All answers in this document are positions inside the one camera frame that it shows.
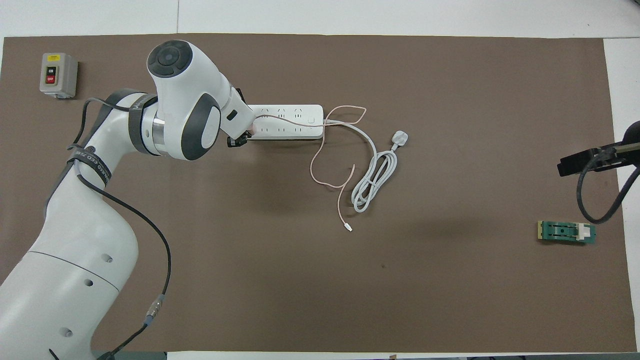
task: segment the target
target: black strap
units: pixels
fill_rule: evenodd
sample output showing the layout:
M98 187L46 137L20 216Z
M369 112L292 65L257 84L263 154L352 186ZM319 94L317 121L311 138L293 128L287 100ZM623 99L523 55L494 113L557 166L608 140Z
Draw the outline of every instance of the black strap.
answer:
M145 142L142 140L142 116L145 108L156 103L158 96L156 94L142 95L136 102L134 102L129 108L129 138L131 143L136 147L136 150L143 154L156 155L147 149Z
M100 176L102 182L107 185L109 180L111 180L111 171L104 163L104 161L100 159L100 156L97 156L92 151L83 149L76 143L69 146L69 149L73 149L73 152L71 153L71 156L69 156L69 160L67 160L67 163L78 160L89 165L89 167L91 167L93 171L95 171L95 173Z

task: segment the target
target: cable connector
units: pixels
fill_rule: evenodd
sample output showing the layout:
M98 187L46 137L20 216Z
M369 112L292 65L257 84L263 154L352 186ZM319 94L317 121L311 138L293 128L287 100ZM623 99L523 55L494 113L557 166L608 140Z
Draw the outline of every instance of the cable connector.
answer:
M409 140L409 135L402 130L396 131L396 133L391 138L391 141L394 145L391 147L392 151L396 151L396 149L400 146L404 146L406 141Z
M147 315L145 317L145 324L151 325L151 322L154 321L154 318L160 312L160 308L162 307L163 301L164 301L164 294L160 294L158 295L158 298L156 298L156 300L153 301L153 303L151 303L151 306L149 307L149 311L147 311Z

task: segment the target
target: gray switch box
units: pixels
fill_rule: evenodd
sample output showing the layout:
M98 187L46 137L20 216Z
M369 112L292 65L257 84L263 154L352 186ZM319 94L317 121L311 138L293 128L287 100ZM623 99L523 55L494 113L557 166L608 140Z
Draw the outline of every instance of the gray switch box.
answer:
M65 53L42 55L40 91L58 99L76 96L78 61Z

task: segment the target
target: power outlet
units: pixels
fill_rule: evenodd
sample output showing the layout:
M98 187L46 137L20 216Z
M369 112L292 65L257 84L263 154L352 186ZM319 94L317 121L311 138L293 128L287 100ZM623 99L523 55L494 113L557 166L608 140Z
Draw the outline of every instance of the power outlet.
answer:
M320 105L249 105L256 117L274 115L293 121L291 124L273 117L258 117L253 122L251 140L316 140L322 138L324 113Z

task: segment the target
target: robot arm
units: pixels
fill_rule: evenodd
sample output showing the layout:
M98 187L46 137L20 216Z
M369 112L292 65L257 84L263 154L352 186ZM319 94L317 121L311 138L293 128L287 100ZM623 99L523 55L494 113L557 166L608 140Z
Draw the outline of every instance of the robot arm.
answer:
M158 99L123 89L103 106L78 149L87 163L71 159L47 203L40 235L0 286L0 358L94 359L90 340L129 278L138 257L129 224L92 189L124 154L140 151L195 160L220 128L239 138L254 116L228 80L197 47L165 42L148 58ZM92 160L99 165L90 166Z

